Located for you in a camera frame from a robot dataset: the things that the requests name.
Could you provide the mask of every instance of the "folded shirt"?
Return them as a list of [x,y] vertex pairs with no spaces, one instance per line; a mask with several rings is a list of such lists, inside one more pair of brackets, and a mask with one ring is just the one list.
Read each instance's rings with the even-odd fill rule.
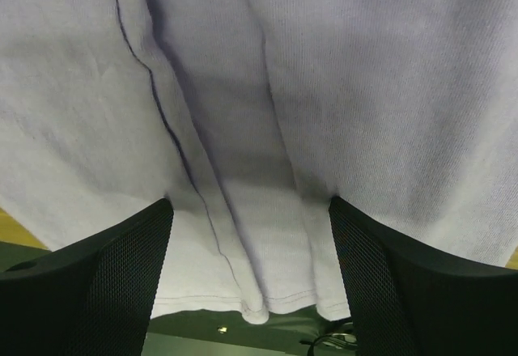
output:
[[58,249],[168,195],[154,316],[348,316],[335,194],[518,245],[518,0],[1,1],[0,206]]

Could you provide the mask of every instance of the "gray fabric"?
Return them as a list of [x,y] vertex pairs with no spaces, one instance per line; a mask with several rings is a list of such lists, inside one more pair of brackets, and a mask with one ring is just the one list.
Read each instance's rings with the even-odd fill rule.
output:
[[0,206],[59,248],[170,195],[156,315],[346,316],[334,194],[503,265],[517,2],[0,0]]

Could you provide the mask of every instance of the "t-shirt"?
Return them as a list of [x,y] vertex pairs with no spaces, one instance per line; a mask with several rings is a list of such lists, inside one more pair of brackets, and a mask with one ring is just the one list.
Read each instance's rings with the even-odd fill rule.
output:
[[153,316],[349,308],[327,208],[518,245],[518,0],[0,0],[0,206],[51,249],[167,195]]

